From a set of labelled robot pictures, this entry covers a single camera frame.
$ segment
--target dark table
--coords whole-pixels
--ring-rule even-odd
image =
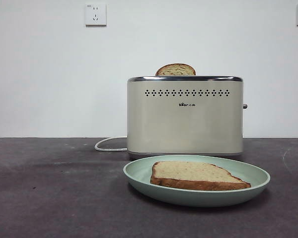
[[[0,138],[0,238],[298,238],[298,138],[245,139],[236,159],[271,182],[248,202],[218,208],[140,194],[122,171],[128,153],[95,151],[99,140]]]

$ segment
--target toaster top rim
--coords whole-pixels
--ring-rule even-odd
[[[128,82],[140,81],[237,81],[243,82],[243,79],[236,76],[198,76],[198,75],[184,75],[184,76],[139,76],[128,79]]]

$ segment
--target plate rim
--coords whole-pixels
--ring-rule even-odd
[[[238,162],[238,163],[242,163],[242,164],[246,164],[248,166],[252,166],[252,167],[255,167],[261,171],[263,171],[266,176],[267,176],[267,179],[257,185],[257,186],[254,186],[254,187],[249,187],[249,188],[243,188],[243,189],[235,189],[235,190],[222,190],[222,191],[206,191],[206,190],[191,190],[191,189],[181,189],[181,188],[174,188],[174,187],[166,187],[166,186],[160,186],[160,185],[156,185],[156,184],[152,184],[152,183],[147,183],[147,182],[142,182],[138,179],[135,179],[134,177],[130,176],[127,171],[126,171],[126,168],[132,164],[132,163],[135,163],[135,162],[138,162],[138,161],[141,161],[141,160],[147,160],[147,159],[152,159],[152,158],[157,158],[157,157],[173,157],[173,156],[192,156],[192,157],[204,157],[204,158],[216,158],[216,159],[222,159],[222,160],[227,160],[227,161],[232,161],[232,162]],[[255,189],[258,189],[260,187],[263,187],[265,185],[267,185],[271,179],[269,173],[267,171],[265,171],[264,169],[258,167],[258,166],[255,166],[255,165],[252,165],[252,164],[249,164],[249,163],[245,163],[245,162],[242,162],[242,161],[238,161],[238,160],[231,160],[231,159],[226,159],[226,158],[221,158],[221,157],[214,157],[214,156],[204,156],[204,155],[161,155],[161,156],[151,156],[151,157],[145,157],[145,158],[142,158],[142,159],[138,159],[138,160],[134,160],[134,161],[131,161],[129,162],[128,164],[126,164],[123,168],[123,171],[124,171],[124,174],[134,180],[134,181],[137,181],[139,183],[142,183],[142,184],[145,184],[145,185],[149,185],[149,186],[153,186],[153,187],[157,187],[157,188],[163,188],[163,189],[169,189],[169,190],[174,190],[174,191],[183,191],[183,192],[194,192],[194,193],[232,193],[232,192],[243,192],[243,191],[250,191],[250,190],[255,190]]]

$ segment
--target white cable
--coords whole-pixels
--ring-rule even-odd
[[[117,148],[117,149],[103,149],[103,148],[99,148],[98,146],[107,141],[107,140],[113,140],[113,139],[120,139],[120,138],[127,138],[126,136],[119,136],[119,137],[110,137],[110,138],[107,138],[107,139],[103,139],[101,141],[98,141],[96,144],[95,144],[95,150],[99,150],[99,151],[125,151],[127,150],[127,148]]]

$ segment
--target brand logo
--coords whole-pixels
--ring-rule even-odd
[[[195,107],[194,103],[186,104],[186,103],[179,103],[179,107]]]

